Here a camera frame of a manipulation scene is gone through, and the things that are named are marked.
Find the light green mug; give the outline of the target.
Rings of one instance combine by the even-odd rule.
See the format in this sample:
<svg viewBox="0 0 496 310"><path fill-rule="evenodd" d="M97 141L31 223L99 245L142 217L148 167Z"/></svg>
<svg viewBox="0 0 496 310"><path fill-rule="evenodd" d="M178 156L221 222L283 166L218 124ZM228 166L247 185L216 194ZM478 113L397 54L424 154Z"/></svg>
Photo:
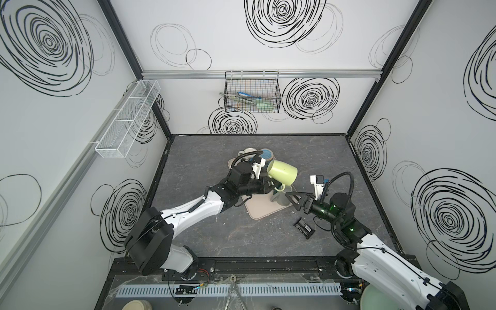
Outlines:
<svg viewBox="0 0 496 310"><path fill-rule="evenodd" d="M290 164L282 161L273 160L267 167L269 177L281 183L277 185L275 190L283 191L287 186L293 185L298 176L298 169Z"/></svg>

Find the grey mug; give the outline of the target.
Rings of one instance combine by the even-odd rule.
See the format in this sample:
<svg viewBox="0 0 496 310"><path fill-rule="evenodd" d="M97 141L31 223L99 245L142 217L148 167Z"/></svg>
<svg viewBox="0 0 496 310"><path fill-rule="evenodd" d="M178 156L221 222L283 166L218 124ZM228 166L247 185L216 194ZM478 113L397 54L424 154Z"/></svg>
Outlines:
<svg viewBox="0 0 496 310"><path fill-rule="evenodd" d="M270 198L270 201L272 203L279 204L283 207L289 207L291 205L291 202L289 201L289 199L285 194L292 191L293 191L292 186L290 187L286 186L283 191L276 191L276 193L272 195L272 197Z"/></svg>

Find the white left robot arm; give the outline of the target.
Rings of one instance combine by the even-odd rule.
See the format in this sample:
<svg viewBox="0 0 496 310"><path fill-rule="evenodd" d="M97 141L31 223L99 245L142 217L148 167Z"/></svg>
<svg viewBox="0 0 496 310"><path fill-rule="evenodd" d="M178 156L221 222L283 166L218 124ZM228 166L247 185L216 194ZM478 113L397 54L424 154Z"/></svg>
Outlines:
<svg viewBox="0 0 496 310"><path fill-rule="evenodd" d="M199 270L198 257L187 247L173 244L180 233L238 204L241 196L265 195L280 185L258 163L236 164L216 185L202 196L178 207L146 209L125 240L125 254L143 276L159 270L175 271L185 280Z"/></svg>

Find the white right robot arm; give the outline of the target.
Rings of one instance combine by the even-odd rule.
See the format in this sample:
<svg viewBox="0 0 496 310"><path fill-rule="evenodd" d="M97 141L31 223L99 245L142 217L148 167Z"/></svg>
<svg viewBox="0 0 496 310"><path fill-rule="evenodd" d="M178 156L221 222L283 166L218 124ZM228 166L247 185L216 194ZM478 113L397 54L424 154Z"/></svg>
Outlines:
<svg viewBox="0 0 496 310"><path fill-rule="evenodd" d="M356 276L399 303L403 309L469 309L464 291L453 282L442 283L390 249L355 218L355 205L339 192L322 202L308 192L288 192L296 210L330 223L343 247L335 269L342 278Z"/></svg>

